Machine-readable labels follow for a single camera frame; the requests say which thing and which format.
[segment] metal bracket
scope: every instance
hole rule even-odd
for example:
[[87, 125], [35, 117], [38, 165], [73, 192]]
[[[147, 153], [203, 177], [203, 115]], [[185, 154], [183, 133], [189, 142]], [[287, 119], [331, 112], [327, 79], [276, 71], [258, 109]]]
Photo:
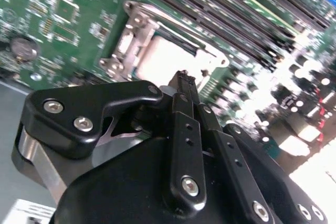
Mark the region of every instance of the metal bracket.
[[274, 223], [271, 211], [261, 194], [235, 139], [223, 133], [212, 110], [197, 106], [201, 118], [202, 140], [219, 164], [219, 173], [232, 192], [232, 203], [242, 223]]
[[102, 135], [104, 118], [162, 97], [148, 81], [39, 90], [27, 97], [21, 122], [30, 136], [61, 155], [85, 158]]
[[180, 216], [190, 217], [206, 203], [200, 125], [194, 119], [194, 103], [190, 90], [196, 90], [194, 79], [177, 72], [172, 85], [172, 129], [169, 130], [171, 156], [169, 183], [164, 191], [166, 203]]
[[130, 80], [136, 57], [147, 47], [160, 27], [149, 15], [134, 7], [110, 59], [101, 59], [100, 66], [116, 81]]
[[284, 223], [327, 223], [308, 195], [241, 127], [227, 124], [223, 130], [236, 140], [260, 191]]

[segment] mounting hole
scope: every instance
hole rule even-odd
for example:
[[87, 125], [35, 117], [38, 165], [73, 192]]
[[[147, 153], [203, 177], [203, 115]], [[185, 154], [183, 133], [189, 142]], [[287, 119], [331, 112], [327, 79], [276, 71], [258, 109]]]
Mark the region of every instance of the mounting hole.
[[243, 166], [243, 164], [242, 164], [239, 160], [237, 160], [237, 159], [235, 159], [235, 163], [236, 163], [236, 165], [238, 165], [239, 167], [242, 167], [242, 166]]
[[185, 139], [185, 142], [186, 142], [189, 146], [194, 146], [194, 142], [191, 141], [190, 138], [186, 138], [186, 139]]
[[227, 146], [229, 146], [231, 149], [234, 149], [235, 147], [233, 145], [231, 145], [231, 143], [227, 143]]
[[188, 123], [185, 125], [185, 127], [186, 127], [188, 130], [190, 130], [190, 131], [193, 130], [193, 127], [192, 127], [190, 124], [188, 124]]

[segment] motherboard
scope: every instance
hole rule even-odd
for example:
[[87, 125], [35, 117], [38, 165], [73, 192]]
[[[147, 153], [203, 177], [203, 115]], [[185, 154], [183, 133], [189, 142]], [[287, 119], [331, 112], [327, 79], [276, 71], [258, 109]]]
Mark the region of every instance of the motherboard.
[[335, 7], [336, 0], [0, 0], [0, 79], [32, 90], [165, 86], [187, 71], [222, 125], [239, 123], [273, 157], [279, 146], [308, 155], [336, 105], [328, 104]]

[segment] gray metal surface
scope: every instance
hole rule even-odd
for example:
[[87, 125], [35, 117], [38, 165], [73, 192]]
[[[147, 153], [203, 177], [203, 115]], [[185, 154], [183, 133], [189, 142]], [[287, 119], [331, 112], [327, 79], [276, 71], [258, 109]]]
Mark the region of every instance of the gray metal surface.
[[32, 162], [56, 203], [71, 182], [93, 169], [91, 157], [80, 160], [64, 158], [52, 149], [41, 145], [25, 130], [21, 134], [19, 151]]
[[25, 100], [23, 93], [0, 83], [0, 222], [18, 198], [55, 206], [49, 191], [20, 174], [10, 157]]

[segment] black metal bar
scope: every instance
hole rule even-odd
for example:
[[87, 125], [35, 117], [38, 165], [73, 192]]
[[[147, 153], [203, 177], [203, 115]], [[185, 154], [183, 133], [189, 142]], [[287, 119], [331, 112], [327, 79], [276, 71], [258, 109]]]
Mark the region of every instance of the black metal bar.
[[[242, 223], [273, 223], [270, 209], [261, 194], [255, 179], [235, 139], [223, 133], [212, 110], [205, 109], [203, 104], [197, 106], [200, 115], [202, 143], [209, 147], [215, 155], [225, 186], [231, 191], [231, 201], [237, 213], [240, 212]], [[255, 211], [255, 204], [264, 209], [264, 219]]]
[[194, 78], [184, 72], [177, 72], [171, 81], [178, 93], [173, 95], [169, 184], [163, 193], [166, 203], [183, 217], [195, 215], [206, 203], [200, 125], [194, 119], [190, 82], [195, 85]]
[[[307, 218], [300, 212], [299, 206], [305, 207], [310, 213], [309, 223], [327, 223], [322, 211], [308, 195], [241, 127], [227, 124], [223, 131], [236, 140], [267, 203], [272, 205], [274, 212], [284, 223], [307, 223]], [[312, 211], [312, 207], [319, 210], [323, 220]]]

